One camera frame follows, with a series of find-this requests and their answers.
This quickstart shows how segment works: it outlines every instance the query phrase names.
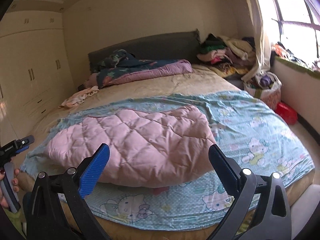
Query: curtain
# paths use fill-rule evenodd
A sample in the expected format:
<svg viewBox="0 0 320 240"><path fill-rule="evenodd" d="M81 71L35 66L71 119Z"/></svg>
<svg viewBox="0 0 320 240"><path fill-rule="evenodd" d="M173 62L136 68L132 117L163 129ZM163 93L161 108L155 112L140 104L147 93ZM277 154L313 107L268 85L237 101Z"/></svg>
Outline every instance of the curtain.
<svg viewBox="0 0 320 240"><path fill-rule="evenodd" d="M270 70L271 44L267 36L267 26L264 25L259 0L247 0L250 18L253 25L254 41L256 46L256 63L253 68L241 79L249 81L255 74Z"/></svg>

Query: mattress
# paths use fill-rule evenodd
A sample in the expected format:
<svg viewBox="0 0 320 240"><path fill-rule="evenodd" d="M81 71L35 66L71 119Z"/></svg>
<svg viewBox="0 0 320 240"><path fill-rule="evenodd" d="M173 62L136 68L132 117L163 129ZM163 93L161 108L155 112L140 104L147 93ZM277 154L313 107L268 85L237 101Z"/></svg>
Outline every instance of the mattress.
<svg viewBox="0 0 320 240"><path fill-rule="evenodd" d="M210 94L223 90L238 89L217 76L215 73L208 70L208 68L193 65L194 73L185 75L176 75L163 78L157 78L152 80L137 81L119 86L113 86L101 90L97 95L87 99L78 108L72 110L57 109L49 113L41 122L39 122L31 132L36 141L30 148L33 150L37 145L42 143L47 137L50 128L57 124L57 119L66 117L70 113L79 112L85 109L105 105L111 102L116 102L127 98L142 98L150 96L168 96L174 93L184 95L198 95L198 94ZM26 154L20 154L15 160L16 163L22 162ZM290 205L293 204L304 190L312 183L314 172L308 173L306 176L292 184L287 188L288 198ZM26 173L19 175L19 184L22 189L31 191L34 180ZM65 203L62 203L66 217L68 218L71 226L76 228L70 210ZM252 216L252 212L249 212L247 218ZM128 227L118 223L114 223L108 220L97 217L98 222L103 226L106 232L113 239L206 239L208 235L214 230L216 225L211 227L193 230L188 232L169 232L169 231L150 231L139 230L136 228Z"/></svg>

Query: screw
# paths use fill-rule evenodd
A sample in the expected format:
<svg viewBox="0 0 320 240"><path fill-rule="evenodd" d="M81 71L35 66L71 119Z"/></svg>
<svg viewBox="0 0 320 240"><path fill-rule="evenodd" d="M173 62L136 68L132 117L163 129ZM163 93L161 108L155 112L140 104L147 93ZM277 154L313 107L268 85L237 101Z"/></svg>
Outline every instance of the screw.
<svg viewBox="0 0 320 240"><path fill-rule="evenodd" d="M70 169L68 169L67 173L70 174L70 175L75 174L76 173L76 169L75 168L70 168Z"/></svg>
<svg viewBox="0 0 320 240"><path fill-rule="evenodd" d="M242 172L245 174L245 175L250 175L251 174L251 171L249 169L243 169Z"/></svg>
<svg viewBox="0 0 320 240"><path fill-rule="evenodd" d="M277 172L272 173L272 176L273 176L275 179L279 179L279 178L280 178L280 174L277 173Z"/></svg>
<svg viewBox="0 0 320 240"><path fill-rule="evenodd" d="M38 177L39 177L40 179L42 179L44 176L45 176L45 172L40 172L39 175L38 175Z"/></svg>

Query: headboard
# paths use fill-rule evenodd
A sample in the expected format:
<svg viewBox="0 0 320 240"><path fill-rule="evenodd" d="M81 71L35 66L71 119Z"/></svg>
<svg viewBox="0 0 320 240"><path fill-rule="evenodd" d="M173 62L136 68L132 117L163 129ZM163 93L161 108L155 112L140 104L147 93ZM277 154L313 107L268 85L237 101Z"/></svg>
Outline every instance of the headboard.
<svg viewBox="0 0 320 240"><path fill-rule="evenodd" d="M112 54L116 49L124 49L137 59L186 59L199 63L196 55L200 44L199 31L166 33L125 41L88 54L90 66Z"/></svg>

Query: hello kitty print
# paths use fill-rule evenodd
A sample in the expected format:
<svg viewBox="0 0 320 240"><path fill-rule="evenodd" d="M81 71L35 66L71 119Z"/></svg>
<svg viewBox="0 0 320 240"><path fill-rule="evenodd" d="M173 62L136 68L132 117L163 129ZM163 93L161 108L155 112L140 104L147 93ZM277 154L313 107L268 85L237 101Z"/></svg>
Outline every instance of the hello kitty print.
<svg viewBox="0 0 320 240"><path fill-rule="evenodd" d="M49 138L89 115L108 116L128 108L163 112L185 105L195 105L206 115L219 148L242 168L267 176L276 171L286 187L314 169L308 151L283 120L244 91L127 99L70 114L52 129ZM57 173L56 166L46 163L41 147L28 156L22 170L34 177L42 169L49 174ZM34 156L34 166L28 165ZM256 207L258 197L252 200L251 209ZM234 199L227 194L215 171L211 171L195 181L156 189L97 183L85 201L94 215L106 220L143 230L184 231L218 223Z"/></svg>

